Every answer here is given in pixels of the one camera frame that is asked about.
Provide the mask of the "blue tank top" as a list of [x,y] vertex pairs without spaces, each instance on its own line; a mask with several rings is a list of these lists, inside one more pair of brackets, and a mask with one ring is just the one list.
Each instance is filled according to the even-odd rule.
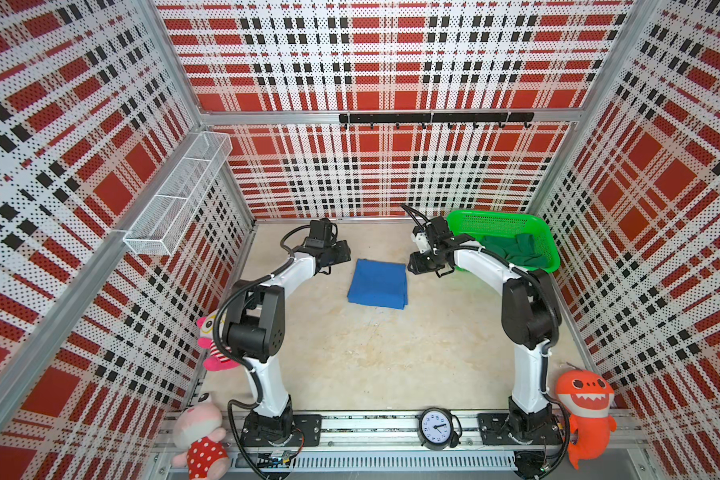
[[358,259],[348,291],[350,303],[403,310],[408,304],[403,264]]

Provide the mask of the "green tank top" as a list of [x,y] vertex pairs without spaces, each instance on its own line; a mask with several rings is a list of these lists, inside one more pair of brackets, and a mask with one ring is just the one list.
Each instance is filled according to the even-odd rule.
[[526,268],[548,266],[544,255],[536,249],[535,240],[531,234],[521,233],[511,238],[486,235],[479,240],[479,243],[487,250],[515,265]]

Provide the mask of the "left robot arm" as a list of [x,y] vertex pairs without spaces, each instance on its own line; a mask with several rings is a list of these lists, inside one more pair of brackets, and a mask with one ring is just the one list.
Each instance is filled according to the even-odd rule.
[[294,228],[280,240],[287,253],[274,271],[238,281],[222,301],[211,327],[213,345],[222,357],[241,366],[253,400],[231,399],[227,413],[239,445],[244,438],[284,445],[296,431],[291,395],[283,383],[278,353],[286,334],[287,297],[318,274],[351,259],[338,225],[327,218]]

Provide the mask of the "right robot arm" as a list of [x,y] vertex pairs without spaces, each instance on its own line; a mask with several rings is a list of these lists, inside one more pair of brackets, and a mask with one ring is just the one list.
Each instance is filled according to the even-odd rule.
[[513,441],[529,444],[554,421],[548,358],[559,340],[561,319],[551,276],[502,258],[468,234],[452,233],[441,216],[429,218],[405,204],[401,208],[415,223],[411,238],[416,250],[409,257],[409,272],[443,277],[460,268],[501,295],[501,326],[514,344],[514,383],[505,430]]

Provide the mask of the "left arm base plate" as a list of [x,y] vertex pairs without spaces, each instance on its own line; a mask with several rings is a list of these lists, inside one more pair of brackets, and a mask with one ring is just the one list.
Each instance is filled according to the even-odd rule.
[[251,412],[245,419],[240,439],[245,447],[318,446],[321,438],[322,416],[296,414],[291,423],[286,416],[263,417]]

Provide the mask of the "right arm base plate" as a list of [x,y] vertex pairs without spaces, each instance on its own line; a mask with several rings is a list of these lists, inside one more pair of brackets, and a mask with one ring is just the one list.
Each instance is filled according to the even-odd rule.
[[536,430],[524,434],[514,434],[511,431],[507,412],[480,413],[477,420],[484,445],[560,447],[563,443],[555,416]]

